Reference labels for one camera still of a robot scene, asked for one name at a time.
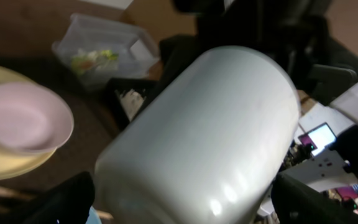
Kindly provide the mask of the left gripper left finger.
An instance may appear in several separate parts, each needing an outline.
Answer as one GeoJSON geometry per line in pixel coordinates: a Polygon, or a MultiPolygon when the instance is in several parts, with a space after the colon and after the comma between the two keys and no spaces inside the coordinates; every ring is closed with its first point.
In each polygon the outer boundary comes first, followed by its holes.
{"type": "Polygon", "coordinates": [[[89,172],[81,172],[60,185],[0,217],[8,224],[85,224],[95,199],[89,172]]]}

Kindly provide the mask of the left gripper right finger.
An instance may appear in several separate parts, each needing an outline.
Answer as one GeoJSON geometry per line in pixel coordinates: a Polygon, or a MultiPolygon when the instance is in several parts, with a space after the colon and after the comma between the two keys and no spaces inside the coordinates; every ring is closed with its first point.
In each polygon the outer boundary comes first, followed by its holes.
{"type": "Polygon", "coordinates": [[[281,224],[358,224],[358,215],[286,174],[273,182],[271,198],[281,224]]]}

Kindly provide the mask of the pink small bowl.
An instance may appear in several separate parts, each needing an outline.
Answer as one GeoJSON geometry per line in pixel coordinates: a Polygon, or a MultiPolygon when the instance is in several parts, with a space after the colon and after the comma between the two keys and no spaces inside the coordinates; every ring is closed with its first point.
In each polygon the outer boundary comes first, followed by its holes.
{"type": "Polygon", "coordinates": [[[41,154],[71,137],[74,117],[67,103],[42,85],[0,84],[0,146],[18,154],[41,154]]]}

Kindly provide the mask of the white cup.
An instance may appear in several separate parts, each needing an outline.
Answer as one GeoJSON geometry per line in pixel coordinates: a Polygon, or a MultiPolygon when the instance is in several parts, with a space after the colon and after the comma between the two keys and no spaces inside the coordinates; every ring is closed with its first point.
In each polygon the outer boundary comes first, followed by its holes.
{"type": "Polygon", "coordinates": [[[97,199],[118,223],[250,223],[299,117],[295,86],[270,57],[211,49],[101,153],[97,199]]]}

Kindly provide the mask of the rice and shell waste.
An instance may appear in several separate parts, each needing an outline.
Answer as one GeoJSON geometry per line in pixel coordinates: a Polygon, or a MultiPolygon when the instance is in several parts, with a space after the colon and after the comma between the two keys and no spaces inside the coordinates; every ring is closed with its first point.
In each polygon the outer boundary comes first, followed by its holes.
{"type": "Polygon", "coordinates": [[[116,90],[116,95],[128,120],[132,121],[144,102],[142,95],[134,89],[122,92],[116,90]]]}

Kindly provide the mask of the green snack wrapper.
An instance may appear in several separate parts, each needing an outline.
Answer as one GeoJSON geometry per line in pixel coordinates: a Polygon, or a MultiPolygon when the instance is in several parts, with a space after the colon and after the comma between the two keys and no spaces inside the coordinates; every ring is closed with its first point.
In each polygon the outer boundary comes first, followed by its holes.
{"type": "Polygon", "coordinates": [[[112,50],[85,51],[78,49],[71,57],[70,67],[77,75],[102,70],[117,70],[119,54],[112,50]]]}

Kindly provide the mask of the light blue bowl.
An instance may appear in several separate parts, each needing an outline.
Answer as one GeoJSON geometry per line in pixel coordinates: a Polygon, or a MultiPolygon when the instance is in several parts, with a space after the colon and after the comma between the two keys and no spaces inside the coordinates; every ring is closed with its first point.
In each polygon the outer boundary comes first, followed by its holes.
{"type": "Polygon", "coordinates": [[[102,224],[101,219],[93,207],[89,209],[88,219],[85,224],[102,224]]]}

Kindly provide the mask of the wooden chopstick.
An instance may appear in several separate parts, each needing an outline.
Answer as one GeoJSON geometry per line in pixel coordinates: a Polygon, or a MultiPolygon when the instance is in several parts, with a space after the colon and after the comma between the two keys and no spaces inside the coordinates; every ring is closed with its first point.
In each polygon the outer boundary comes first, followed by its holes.
{"type": "Polygon", "coordinates": [[[29,200],[36,198],[36,196],[33,194],[20,192],[18,190],[9,189],[6,187],[1,187],[1,186],[0,186],[0,197],[14,198],[14,199],[23,200],[23,201],[29,201],[29,200]]]}

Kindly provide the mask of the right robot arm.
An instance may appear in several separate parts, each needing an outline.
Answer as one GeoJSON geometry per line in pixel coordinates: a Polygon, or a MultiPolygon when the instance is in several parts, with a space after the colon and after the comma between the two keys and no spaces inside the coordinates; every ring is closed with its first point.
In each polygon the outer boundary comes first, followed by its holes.
{"type": "Polygon", "coordinates": [[[161,41],[164,85],[209,49],[248,47],[276,61],[297,89],[358,125],[358,56],[330,34],[329,1],[174,0],[173,6],[196,17],[196,34],[161,41]]]}

